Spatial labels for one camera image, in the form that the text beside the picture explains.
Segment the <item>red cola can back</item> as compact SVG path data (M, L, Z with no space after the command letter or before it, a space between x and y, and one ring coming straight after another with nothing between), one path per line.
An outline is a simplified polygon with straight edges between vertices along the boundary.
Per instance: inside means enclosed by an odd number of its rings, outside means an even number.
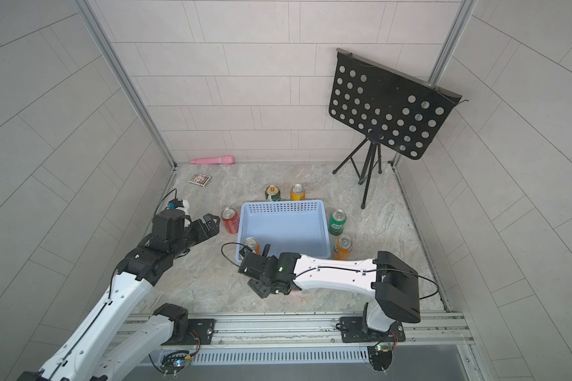
M226 207L222 211L221 219L228 233L230 234L238 233L240 217L236 209L232 207Z

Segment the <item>white green beer can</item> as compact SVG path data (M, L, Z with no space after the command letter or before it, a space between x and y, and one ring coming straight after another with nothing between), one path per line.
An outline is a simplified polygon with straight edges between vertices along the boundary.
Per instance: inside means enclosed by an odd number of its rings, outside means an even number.
M277 185L272 184L265 189L265 200L272 203L281 201L281 190Z

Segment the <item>orange yellow soda can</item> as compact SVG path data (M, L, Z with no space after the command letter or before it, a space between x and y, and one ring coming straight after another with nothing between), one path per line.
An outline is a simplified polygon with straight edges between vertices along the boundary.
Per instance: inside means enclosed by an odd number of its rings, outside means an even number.
M305 200L306 190L302 184L295 184L290 190L290 200L291 201L302 201Z

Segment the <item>orange Fanta can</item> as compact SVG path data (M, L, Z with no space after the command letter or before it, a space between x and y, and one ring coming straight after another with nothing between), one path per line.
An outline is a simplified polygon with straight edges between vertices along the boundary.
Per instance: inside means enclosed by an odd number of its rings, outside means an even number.
M351 237L346 234L342 234L335 240L335 245L333 249L333 259L334 260L349 260L351 257L351 252L353 250L354 244Z

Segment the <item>green Sprite can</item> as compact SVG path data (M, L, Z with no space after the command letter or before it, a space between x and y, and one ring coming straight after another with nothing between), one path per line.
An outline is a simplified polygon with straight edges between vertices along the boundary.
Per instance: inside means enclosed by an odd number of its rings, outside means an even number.
M346 213L343 210L333 211L329 217L328 232L333 236L343 233L346 224Z

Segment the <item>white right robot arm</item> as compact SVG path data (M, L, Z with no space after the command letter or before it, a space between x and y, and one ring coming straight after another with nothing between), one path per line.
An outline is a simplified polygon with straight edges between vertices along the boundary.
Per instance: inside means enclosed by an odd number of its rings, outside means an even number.
M380 251L368 260L324 260L297 252L270 256L270 246L257 254L243 245L234 265L249 277L249 287L260 297L289 295L292 291L330 289L371 298L362 320L339 322L345 342L374 341L399 344L405 341L403 324L421 321L419 303L438 295L437 282L421 276L391 252Z

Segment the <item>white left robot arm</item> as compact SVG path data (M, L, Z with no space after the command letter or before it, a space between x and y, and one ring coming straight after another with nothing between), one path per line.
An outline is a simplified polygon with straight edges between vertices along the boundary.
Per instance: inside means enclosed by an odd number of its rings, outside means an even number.
M92 312L37 371L20 380L121 380L154 349L193 338L185 308L165 303L133 336L107 348L135 306L157 285L174 261L219 234L220 218L193 221L182 208L153 217L152 231L118 263L110 285Z

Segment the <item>light blue plastic basket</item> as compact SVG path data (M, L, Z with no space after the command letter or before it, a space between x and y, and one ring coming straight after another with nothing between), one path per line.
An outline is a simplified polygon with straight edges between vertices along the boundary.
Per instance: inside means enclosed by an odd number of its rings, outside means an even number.
M325 206L321 200L243 203L239 214L238 243L255 238L270 244L270 256L298 252L310 257L331 257Z

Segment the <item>pink handheld microphone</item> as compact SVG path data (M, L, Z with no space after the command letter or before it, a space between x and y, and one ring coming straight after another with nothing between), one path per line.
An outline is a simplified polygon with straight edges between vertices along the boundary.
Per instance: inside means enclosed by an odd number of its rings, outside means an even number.
M220 157L206 157L206 158L198 158L195 160L191 160L190 164L194 165L204 165L204 164L212 164L212 165L230 165L235 162L235 157L232 155L224 155Z

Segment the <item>left circuit board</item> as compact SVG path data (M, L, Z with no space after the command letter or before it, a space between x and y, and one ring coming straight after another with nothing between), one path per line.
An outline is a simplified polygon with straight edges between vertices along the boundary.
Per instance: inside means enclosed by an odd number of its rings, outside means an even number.
M192 354L187 350L171 352L161 360L161 368L164 377L172 376L176 378L185 368L189 367L194 360Z

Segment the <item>circuit board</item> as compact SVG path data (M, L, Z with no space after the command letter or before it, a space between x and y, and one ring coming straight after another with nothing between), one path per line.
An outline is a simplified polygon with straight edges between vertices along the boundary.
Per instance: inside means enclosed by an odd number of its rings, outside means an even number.
M386 372L393 362L393 346L390 344L377 344L368 346L367 353L370 366L375 372Z
M189 367L194 360L192 354L187 350L171 352L161 360L161 368L164 377L172 376L176 378L185 368Z

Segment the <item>right circuit board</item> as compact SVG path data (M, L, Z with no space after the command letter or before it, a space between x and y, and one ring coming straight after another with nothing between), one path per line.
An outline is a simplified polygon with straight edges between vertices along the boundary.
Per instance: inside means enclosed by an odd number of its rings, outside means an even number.
M370 366L375 372L386 372L393 362L393 346L390 344L377 344L368 346L367 353Z

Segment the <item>black perforated music stand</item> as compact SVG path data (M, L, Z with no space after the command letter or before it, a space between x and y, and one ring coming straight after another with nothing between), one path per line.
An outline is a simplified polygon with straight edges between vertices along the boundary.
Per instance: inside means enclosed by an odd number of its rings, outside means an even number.
M337 64L327 113L360 133L363 141L333 173L354 163L356 153L369 144L365 162L355 168L365 186L366 207L373 170L382 173L381 150L419 160L454 108L465 99L452 91L409 76L344 49L336 49Z

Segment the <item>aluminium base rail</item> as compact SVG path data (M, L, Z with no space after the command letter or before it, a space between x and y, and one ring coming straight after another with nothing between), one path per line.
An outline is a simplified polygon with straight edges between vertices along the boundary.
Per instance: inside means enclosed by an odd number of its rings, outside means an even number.
M108 346L116 349L151 318L132 315L122 324ZM367 347L374 341L345 342L337 329L341 321L360 322L362 316L349 314L219 314L189 317L193 338L184 343L167 342L144 360L157 367L171 352L187 350L193 364L363 364L369 363ZM454 346L469 353L473 335L462 314L424 314L419 324L403 324L405 341L393 346L393 353L409 346Z

